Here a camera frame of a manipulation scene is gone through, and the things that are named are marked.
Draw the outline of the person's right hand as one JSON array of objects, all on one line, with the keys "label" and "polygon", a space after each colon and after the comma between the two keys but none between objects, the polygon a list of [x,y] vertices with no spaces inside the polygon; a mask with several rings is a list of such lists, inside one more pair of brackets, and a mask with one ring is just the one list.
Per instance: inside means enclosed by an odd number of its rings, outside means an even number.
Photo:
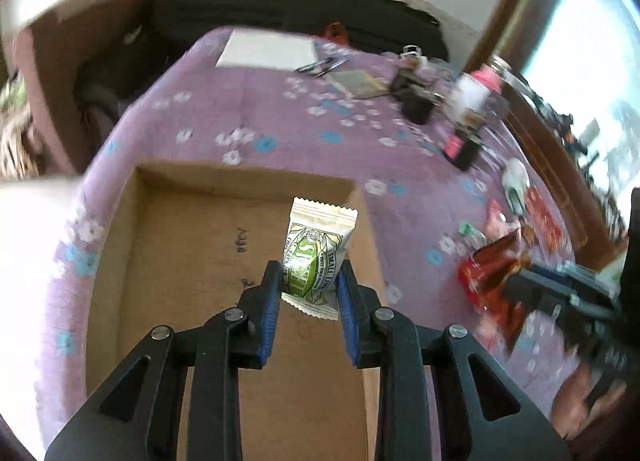
[{"label": "person's right hand", "polygon": [[550,422],[563,439],[573,439],[597,419],[611,413],[626,392],[627,384],[615,380],[594,403],[587,403],[593,389],[591,368],[581,363],[556,393]]}]

